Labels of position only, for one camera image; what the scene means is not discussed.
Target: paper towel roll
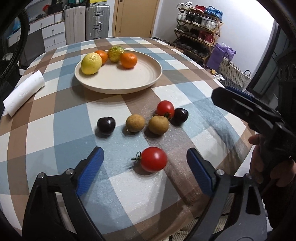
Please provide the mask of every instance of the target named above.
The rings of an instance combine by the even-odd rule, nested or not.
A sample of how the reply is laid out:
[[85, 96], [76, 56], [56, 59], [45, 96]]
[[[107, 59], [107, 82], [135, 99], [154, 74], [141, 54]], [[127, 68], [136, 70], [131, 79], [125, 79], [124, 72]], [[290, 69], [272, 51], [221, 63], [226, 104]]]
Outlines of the paper towel roll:
[[21, 83], [11, 94], [3, 101], [4, 107], [10, 116], [16, 111], [41, 87], [45, 85], [42, 73], [38, 70], [32, 74], [23, 83]]

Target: white drawer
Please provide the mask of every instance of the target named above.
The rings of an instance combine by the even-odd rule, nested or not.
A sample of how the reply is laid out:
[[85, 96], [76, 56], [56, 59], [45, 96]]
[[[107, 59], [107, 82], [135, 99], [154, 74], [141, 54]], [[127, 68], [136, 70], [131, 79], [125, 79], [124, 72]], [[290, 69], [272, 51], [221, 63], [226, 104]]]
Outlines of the white drawer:
[[65, 32], [65, 23], [57, 23], [42, 29], [42, 37], [46, 39], [50, 36]]
[[63, 47], [63, 46], [66, 46], [66, 41], [65, 42], [61, 42], [59, 44], [52, 45], [52, 46], [46, 48], [45, 49], [45, 52], [48, 52], [50, 50], [53, 50], [53, 49], [56, 49], [56, 48], [59, 48], [59, 47]]
[[58, 14], [55, 14], [54, 15], [54, 22], [57, 23], [57, 22], [61, 21], [62, 20], [62, 17], [63, 17], [63, 13], [62, 12], [61, 13], [58, 13]]
[[48, 25], [54, 24], [54, 15], [37, 20], [34, 23], [30, 24], [30, 33], [33, 33], [39, 29], [45, 28]]
[[10, 38], [8, 39], [8, 47], [12, 46], [17, 41], [20, 40], [20, 33], [21, 33], [21, 30], [18, 30], [17, 32], [15, 32], [13, 35], [10, 36]]
[[63, 32], [63, 33], [48, 37], [48, 38], [44, 39], [43, 41], [44, 41], [44, 47], [48, 48], [52, 45], [59, 44], [61, 42], [65, 42], [66, 36], [65, 36], [65, 33]]

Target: woven basket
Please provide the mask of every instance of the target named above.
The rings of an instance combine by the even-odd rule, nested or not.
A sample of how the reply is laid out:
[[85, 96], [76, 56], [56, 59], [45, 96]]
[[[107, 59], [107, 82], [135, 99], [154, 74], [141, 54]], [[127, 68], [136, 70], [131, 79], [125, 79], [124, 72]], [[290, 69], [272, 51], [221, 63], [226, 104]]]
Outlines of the woven basket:
[[219, 66], [219, 73], [222, 74], [223, 78], [225, 80], [222, 80], [222, 85], [231, 86], [238, 90], [243, 90], [243, 88], [247, 85], [249, 80], [251, 79], [251, 71], [246, 70], [245, 72], [242, 72], [234, 63], [232, 63], [229, 60], [229, 54], [228, 58], [223, 57], [222, 62]]

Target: table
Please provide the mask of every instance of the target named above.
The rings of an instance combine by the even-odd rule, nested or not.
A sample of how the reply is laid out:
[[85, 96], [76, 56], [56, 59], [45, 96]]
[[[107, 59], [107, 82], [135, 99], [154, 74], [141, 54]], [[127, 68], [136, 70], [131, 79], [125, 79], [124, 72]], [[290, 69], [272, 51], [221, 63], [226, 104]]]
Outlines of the table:
[[[76, 64], [89, 52], [112, 45], [155, 58], [161, 78], [146, 90], [126, 95], [90, 91], [74, 77]], [[174, 47], [154, 39], [109, 38], [54, 49], [38, 57], [20, 84], [40, 70], [45, 87], [11, 118], [0, 121], [0, 206], [21, 233], [26, 202], [39, 172], [63, 173], [85, 159], [95, 146], [104, 149], [104, 163], [82, 202], [107, 240], [161, 240], [200, 215], [208, 197], [201, 193], [186, 162], [196, 147], [215, 168], [234, 174], [254, 134], [234, 115], [215, 107], [211, 92], [221, 85], [201, 66]], [[131, 114], [148, 121], [157, 104], [169, 100], [189, 111], [182, 127], [170, 125], [159, 138], [126, 135]], [[100, 117], [112, 116], [116, 128], [109, 138], [96, 133]], [[164, 170], [147, 175], [133, 168], [131, 158], [149, 146], [168, 156]]]

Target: plate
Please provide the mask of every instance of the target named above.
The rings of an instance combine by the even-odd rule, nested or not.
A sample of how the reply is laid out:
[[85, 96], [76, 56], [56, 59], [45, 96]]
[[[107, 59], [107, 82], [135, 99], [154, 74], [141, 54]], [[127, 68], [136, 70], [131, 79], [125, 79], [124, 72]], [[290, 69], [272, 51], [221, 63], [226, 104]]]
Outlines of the plate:
[[108, 60], [99, 71], [86, 75], [81, 71], [81, 61], [75, 67], [75, 77], [86, 88], [104, 94], [128, 94], [144, 90], [153, 85], [161, 76], [163, 69], [154, 58], [131, 50], [138, 58], [132, 69], [125, 69], [120, 62]]

